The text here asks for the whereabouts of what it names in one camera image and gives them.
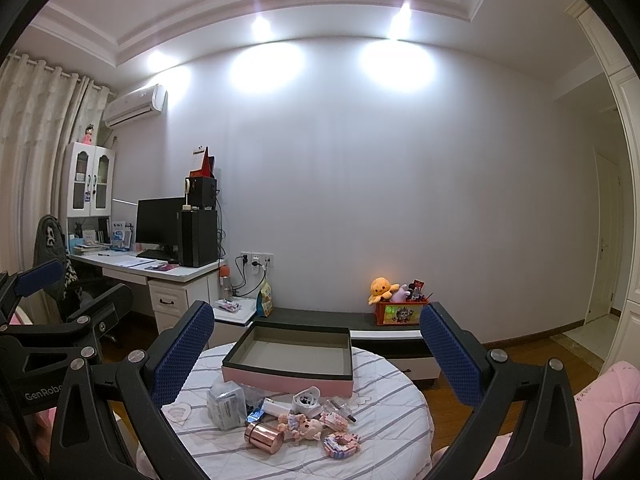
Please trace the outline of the clear plastic box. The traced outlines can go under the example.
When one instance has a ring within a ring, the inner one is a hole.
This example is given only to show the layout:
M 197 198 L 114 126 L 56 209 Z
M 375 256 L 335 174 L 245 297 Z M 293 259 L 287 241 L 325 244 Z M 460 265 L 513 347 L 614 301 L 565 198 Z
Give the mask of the clear plastic box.
M 245 393 L 236 382 L 225 382 L 219 376 L 207 390 L 206 403 L 209 418 L 220 430 L 231 430 L 245 425 Z

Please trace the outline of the blue gold small box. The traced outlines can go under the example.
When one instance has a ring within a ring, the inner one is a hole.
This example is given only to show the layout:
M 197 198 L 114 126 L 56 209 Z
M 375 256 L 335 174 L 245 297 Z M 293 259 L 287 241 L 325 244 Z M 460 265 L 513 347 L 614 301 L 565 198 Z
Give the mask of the blue gold small box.
M 264 416 L 265 412 L 261 406 L 254 408 L 250 414 L 247 415 L 246 422 L 250 424 L 258 424 L 262 420 L 262 416 Z

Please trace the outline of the white power adapter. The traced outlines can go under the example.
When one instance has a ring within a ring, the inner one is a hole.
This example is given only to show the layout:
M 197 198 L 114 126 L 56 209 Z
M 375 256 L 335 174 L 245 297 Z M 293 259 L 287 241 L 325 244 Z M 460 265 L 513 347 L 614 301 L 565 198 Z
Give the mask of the white power adapter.
M 275 401 L 271 398 L 265 398 L 262 401 L 262 411 L 265 414 L 278 418 L 280 416 L 288 416 L 292 413 L 291 403 Z

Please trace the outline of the rose gold metal cup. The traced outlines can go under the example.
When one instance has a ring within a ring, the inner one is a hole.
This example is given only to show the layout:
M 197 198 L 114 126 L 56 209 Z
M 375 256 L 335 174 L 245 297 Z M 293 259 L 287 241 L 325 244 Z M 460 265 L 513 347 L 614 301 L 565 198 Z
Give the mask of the rose gold metal cup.
M 280 450 L 284 442 L 284 434 L 273 426 L 262 422 L 251 422 L 245 428 L 244 440 L 254 448 L 273 455 Z

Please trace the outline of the white perforated shell case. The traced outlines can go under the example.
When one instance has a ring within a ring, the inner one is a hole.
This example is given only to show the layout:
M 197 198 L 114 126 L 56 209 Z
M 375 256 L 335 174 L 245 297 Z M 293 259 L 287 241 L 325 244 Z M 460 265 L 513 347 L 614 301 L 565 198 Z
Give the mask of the white perforated shell case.
M 291 403 L 292 412 L 294 414 L 303 414 L 307 418 L 314 418 L 322 411 L 321 392 L 320 389 L 311 386 L 292 396 Z

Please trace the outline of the pink block kitty figure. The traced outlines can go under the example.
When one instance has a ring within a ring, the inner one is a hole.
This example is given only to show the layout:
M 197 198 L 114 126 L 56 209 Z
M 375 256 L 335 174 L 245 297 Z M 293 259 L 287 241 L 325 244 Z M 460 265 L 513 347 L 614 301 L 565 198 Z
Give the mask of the pink block kitty figure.
M 319 420 L 334 432 L 346 432 L 348 429 L 348 420 L 337 412 L 322 412 Z

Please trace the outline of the clear plug piece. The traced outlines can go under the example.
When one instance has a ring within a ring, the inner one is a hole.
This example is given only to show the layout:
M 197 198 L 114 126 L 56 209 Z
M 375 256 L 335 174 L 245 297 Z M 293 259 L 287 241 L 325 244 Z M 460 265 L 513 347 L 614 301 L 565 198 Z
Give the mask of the clear plug piece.
M 328 411 L 334 411 L 335 413 L 340 414 L 349 422 L 352 422 L 353 424 L 356 422 L 354 413 L 343 399 L 334 396 L 333 398 L 326 399 L 324 406 Z

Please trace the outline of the baby doll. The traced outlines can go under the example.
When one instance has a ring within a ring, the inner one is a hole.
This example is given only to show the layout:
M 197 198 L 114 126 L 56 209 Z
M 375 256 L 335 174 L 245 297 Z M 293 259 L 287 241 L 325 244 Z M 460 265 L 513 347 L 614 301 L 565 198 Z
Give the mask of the baby doll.
M 299 444 L 303 440 L 319 441 L 324 427 L 320 420 L 307 418 L 303 414 L 289 414 L 278 417 L 278 430 L 288 434 Z

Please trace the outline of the black office chair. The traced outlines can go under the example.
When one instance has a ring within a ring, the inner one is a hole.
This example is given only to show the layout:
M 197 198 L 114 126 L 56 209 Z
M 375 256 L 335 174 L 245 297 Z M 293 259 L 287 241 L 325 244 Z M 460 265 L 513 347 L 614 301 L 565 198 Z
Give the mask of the black office chair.
M 61 281 L 46 287 L 44 292 L 54 301 L 62 322 L 67 322 L 67 318 L 86 302 L 117 285 L 109 285 L 105 278 L 80 278 L 68 253 L 61 223 L 52 214 L 45 214 L 37 226 L 34 263 L 39 266 L 51 260 L 62 263 L 64 276 Z M 117 325 L 111 330 L 98 330 L 99 338 L 117 342 Z

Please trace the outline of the white desk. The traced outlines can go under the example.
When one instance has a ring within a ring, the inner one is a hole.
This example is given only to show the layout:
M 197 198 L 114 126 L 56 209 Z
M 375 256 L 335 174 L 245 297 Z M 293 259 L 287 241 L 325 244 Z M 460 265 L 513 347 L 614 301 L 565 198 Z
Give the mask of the white desk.
M 86 256 L 72 255 L 72 259 L 78 266 L 82 263 L 100 268 L 106 278 L 144 287 L 150 299 L 139 310 L 153 312 L 160 333 L 174 326 L 194 301 L 213 304 L 219 298 L 218 274 L 224 260 L 198 268 L 175 266 L 160 270 L 165 261 L 139 258 L 134 252 L 107 250 Z

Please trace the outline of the pink bedding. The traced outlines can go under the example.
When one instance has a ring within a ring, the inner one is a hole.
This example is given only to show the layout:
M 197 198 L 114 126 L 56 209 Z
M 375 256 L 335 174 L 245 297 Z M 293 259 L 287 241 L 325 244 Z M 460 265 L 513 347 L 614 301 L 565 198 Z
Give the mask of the pink bedding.
M 577 394 L 554 363 L 489 363 L 449 381 L 473 411 L 430 478 L 638 478 L 639 372 L 630 363 Z

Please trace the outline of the black monitor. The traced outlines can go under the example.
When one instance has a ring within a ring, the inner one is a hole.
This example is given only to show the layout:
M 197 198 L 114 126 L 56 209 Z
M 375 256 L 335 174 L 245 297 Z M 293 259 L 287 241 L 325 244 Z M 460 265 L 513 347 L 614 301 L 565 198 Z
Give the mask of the black monitor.
M 176 260 L 178 258 L 179 214 L 183 197 L 151 198 L 139 200 L 136 236 L 144 249 L 142 258 Z

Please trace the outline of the striped white tablecloth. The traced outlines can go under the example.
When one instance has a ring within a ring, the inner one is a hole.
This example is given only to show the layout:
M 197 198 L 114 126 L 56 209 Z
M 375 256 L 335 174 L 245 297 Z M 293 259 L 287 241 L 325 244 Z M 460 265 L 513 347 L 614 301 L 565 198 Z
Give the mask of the striped white tablecloth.
M 352 349 L 354 390 L 297 414 L 286 393 L 249 392 L 258 402 L 224 430 L 209 415 L 230 346 L 204 351 L 174 403 L 171 429 L 212 479 L 423 479 L 431 471 L 434 424 L 423 393 L 376 354 Z

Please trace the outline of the black computer tower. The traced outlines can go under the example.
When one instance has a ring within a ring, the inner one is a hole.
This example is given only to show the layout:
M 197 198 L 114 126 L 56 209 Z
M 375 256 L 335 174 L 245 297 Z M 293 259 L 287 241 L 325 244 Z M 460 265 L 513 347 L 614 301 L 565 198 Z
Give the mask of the black computer tower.
M 180 266 L 199 268 L 218 259 L 217 211 L 183 209 L 179 214 Z

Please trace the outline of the orange cap bottle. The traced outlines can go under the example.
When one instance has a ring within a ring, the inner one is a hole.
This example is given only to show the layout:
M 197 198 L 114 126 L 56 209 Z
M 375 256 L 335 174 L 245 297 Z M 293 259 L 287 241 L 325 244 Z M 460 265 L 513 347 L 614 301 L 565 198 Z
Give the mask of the orange cap bottle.
M 230 300 L 233 296 L 233 286 L 231 283 L 231 271 L 228 264 L 223 264 L 219 268 L 219 288 L 220 298 Z

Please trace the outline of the white hutch cabinet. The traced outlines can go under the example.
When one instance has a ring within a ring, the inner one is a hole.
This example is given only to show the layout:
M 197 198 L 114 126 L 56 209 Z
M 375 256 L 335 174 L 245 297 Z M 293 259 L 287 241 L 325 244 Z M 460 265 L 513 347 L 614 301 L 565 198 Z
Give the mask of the white hutch cabinet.
M 113 150 L 102 146 L 79 142 L 67 145 L 61 194 L 66 218 L 111 214 L 115 158 Z

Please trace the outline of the black speaker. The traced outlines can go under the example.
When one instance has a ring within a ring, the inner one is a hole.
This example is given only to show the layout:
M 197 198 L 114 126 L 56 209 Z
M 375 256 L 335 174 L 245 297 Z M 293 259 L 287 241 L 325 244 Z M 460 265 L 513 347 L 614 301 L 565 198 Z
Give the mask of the black speaker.
M 192 208 L 214 209 L 217 201 L 217 180 L 214 177 L 187 177 L 186 203 Z

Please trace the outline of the snack bag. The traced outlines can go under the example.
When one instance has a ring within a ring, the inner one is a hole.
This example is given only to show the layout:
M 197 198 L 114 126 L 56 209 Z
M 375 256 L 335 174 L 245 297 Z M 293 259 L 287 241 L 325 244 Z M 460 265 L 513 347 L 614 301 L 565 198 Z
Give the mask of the snack bag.
M 272 288 L 271 285 L 264 281 L 259 289 L 256 298 L 256 311 L 262 318 L 268 318 L 273 310 Z

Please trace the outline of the small doll on cabinet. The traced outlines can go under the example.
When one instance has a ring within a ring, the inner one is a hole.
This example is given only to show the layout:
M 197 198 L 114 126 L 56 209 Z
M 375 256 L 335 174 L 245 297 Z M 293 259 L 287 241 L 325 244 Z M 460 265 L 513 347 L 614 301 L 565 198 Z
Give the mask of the small doll on cabinet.
M 85 128 L 84 136 L 81 139 L 82 144 L 94 145 L 96 144 L 96 128 L 93 124 L 89 124 Z

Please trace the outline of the pink black storage box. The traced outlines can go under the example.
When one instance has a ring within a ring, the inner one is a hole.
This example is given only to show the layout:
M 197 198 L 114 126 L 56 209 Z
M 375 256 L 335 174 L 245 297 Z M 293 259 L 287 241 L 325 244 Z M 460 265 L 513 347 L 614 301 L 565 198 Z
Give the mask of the pink black storage box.
M 354 390 L 352 338 L 346 327 L 254 323 L 221 364 L 227 382 L 271 392 L 310 387 L 348 398 Z

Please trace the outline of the black white tv bench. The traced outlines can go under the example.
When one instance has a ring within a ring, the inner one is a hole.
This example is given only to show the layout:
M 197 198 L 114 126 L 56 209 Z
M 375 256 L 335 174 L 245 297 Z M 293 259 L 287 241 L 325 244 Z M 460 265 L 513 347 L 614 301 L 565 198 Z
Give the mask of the black white tv bench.
M 303 326 L 347 327 L 352 343 L 390 361 L 420 389 L 440 375 L 417 325 L 378 325 L 373 313 L 305 311 L 275 308 L 266 321 Z

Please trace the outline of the beige curtain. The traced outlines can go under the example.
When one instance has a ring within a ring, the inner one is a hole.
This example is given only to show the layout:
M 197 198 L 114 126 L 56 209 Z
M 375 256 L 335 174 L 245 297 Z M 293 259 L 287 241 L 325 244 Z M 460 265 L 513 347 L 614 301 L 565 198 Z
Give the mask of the beige curtain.
M 66 146 L 98 126 L 110 89 L 26 54 L 1 64 L 1 269 L 34 263 L 38 221 L 60 212 Z

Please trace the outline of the red toy bin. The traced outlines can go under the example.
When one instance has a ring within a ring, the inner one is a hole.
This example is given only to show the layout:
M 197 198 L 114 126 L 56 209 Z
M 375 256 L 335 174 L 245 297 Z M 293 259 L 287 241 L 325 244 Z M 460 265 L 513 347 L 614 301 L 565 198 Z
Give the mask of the red toy bin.
M 413 326 L 420 322 L 421 311 L 428 301 L 389 302 L 381 301 L 375 307 L 375 321 L 378 326 Z

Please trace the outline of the white door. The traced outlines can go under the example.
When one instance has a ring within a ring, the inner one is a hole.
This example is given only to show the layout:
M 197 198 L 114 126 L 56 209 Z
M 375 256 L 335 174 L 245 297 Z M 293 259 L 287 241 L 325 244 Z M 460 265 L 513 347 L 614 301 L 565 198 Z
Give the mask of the white door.
M 598 179 L 598 247 L 585 323 L 610 312 L 620 277 L 623 238 L 623 196 L 620 168 L 605 154 L 596 151 Z

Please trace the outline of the purple plush toy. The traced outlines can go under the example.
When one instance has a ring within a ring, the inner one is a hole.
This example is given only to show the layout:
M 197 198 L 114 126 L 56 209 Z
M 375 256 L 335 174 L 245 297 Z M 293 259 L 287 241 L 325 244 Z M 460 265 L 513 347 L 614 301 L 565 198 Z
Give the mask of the purple plush toy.
M 408 302 L 411 297 L 411 290 L 407 284 L 402 284 L 396 292 L 390 297 L 390 301 L 393 304 L 404 304 Z

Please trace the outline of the orange octopus plush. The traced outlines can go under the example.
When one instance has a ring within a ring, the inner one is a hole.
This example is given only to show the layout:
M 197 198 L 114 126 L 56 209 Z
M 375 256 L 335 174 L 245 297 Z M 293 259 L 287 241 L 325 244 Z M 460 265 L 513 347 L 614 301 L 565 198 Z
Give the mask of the orange octopus plush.
M 378 304 L 380 301 L 388 301 L 398 289 L 399 285 L 397 283 L 392 284 L 387 278 L 384 278 L 384 276 L 375 278 L 370 285 L 368 304 Z

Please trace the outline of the wall power outlet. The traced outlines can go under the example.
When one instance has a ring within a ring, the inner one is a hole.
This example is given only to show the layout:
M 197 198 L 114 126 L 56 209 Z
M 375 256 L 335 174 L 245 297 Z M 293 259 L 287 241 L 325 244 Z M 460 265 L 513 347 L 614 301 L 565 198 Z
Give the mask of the wall power outlet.
M 242 261 L 249 266 L 273 266 L 273 254 L 266 252 L 241 252 Z

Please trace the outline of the wall air conditioner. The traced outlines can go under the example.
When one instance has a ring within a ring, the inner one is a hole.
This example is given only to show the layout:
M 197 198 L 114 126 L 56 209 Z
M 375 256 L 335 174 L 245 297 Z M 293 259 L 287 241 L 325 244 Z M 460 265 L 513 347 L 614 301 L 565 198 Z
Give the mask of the wall air conditioner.
M 105 107 L 103 121 L 114 129 L 139 118 L 155 116 L 163 111 L 167 92 L 161 84 L 131 91 L 114 99 Z

